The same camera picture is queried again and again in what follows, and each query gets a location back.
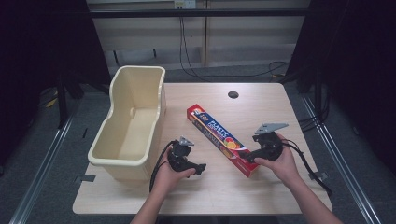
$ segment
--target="cardboard box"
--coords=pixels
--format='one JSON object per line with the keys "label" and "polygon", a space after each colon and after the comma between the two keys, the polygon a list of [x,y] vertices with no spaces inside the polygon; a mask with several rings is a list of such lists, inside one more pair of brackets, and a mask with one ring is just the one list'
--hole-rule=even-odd
{"label": "cardboard box", "polygon": [[239,151],[250,152],[232,134],[199,105],[187,109],[187,119],[195,125],[245,176],[250,177],[259,166],[239,157]]}

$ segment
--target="wooden tabletop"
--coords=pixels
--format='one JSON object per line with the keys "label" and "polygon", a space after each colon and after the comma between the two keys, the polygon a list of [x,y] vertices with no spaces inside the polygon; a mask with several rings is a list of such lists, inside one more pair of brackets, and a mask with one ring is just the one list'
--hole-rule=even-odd
{"label": "wooden tabletop", "polygon": [[[288,123],[278,130],[294,141],[309,165],[317,170],[305,142],[289,98],[275,83],[165,83],[166,113],[160,150],[181,135],[194,142],[189,161],[206,163],[202,175],[180,181],[168,195],[160,214],[167,215],[279,215],[300,214],[290,191],[273,172],[260,167],[251,178],[245,177],[190,121],[188,107],[198,104],[226,128],[245,147],[259,144],[252,135],[263,123]],[[229,91],[239,97],[232,99]],[[326,191],[308,176],[303,162],[293,150],[297,168],[305,183],[332,210]],[[136,214],[149,195],[148,181],[119,182],[102,167],[88,166],[73,210],[77,214]]]}

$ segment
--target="beige plastic bin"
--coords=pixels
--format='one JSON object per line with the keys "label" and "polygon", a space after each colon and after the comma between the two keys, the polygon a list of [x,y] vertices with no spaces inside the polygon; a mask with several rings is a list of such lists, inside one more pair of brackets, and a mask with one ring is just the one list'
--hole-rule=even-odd
{"label": "beige plastic bin", "polygon": [[115,179],[150,178],[166,108],[165,70],[156,66],[123,66],[110,84],[111,107],[88,153]]}

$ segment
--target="power outlet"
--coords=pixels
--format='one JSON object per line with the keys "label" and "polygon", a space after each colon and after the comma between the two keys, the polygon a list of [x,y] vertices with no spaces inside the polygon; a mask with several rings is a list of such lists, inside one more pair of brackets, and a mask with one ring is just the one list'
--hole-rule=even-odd
{"label": "power outlet", "polygon": [[175,9],[193,9],[196,8],[195,0],[175,0]]}

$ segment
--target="person's left hand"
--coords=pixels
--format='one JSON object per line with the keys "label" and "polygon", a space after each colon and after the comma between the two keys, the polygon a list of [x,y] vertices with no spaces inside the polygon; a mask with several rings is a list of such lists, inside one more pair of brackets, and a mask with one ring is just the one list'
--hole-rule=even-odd
{"label": "person's left hand", "polygon": [[171,192],[177,186],[178,181],[180,181],[182,178],[194,175],[196,172],[194,168],[190,168],[182,172],[174,171],[168,162],[167,156],[171,148],[172,147],[166,149],[165,153],[163,154],[160,164],[163,164],[163,162],[164,164],[158,170],[158,173],[155,177],[154,186],[152,188],[152,190],[160,190],[164,194]]}

